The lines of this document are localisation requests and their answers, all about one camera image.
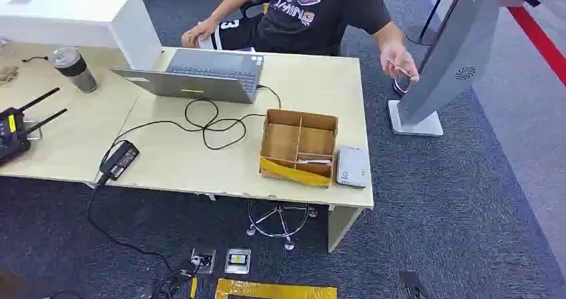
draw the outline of hand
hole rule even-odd
[[[203,40],[213,34],[217,25],[218,22],[210,18],[199,22],[195,27],[183,34],[181,37],[182,47],[199,47],[198,40]]]
[[[411,54],[399,42],[386,44],[381,51],[380,60],[387,75],[402,77],[408,74],[413,83],[420,78]]]

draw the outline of laptop keyboard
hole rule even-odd
[[[253,95],[254,91],[256,90],[256,85],[254,83],[254,80],[256,79],[255,73],[250,73],[250,72],[224,73],[224,72],[212,71],[209,69],[196,69],[192,67],[183,67],[183,68],[174,67],[172,69],[169,69],[168,71],[172,73],[180,73],[180,74],[188,74],[188,75],[203,75],[206,77],[227,77],[230,79],[237,79],[240,81],[240,83],[244,87],[244,90],[247,93]]]

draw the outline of floor socket cover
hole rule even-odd
[[[249,249],[228,249],[224,271],[227,274],[247,274],[250,272],[251,256]]]
[[[193,252],[191,253],[191,258],[193,256],[201,256],[201,257],[208,257],[210,259],[210,264],[206,266],[200,266],[197,273],[198,274],[211,274],[212,269],[214,268],[214,261],[216,259],[216,249],[211,248],[194,248]]]

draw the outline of black shorts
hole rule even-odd
[[[239,20],[221,22],[210,36],[212,46],[217,50],[239,50],[255,46],[258,23],[263,14],[243,17]]]

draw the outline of silver kiosk stand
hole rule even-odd
[[[437,109],[482,77],[489,60],[499,9],[536,7],[538,0],[454,0],[419,67],[420,81],[388,102],[396,134],[442,136]]]

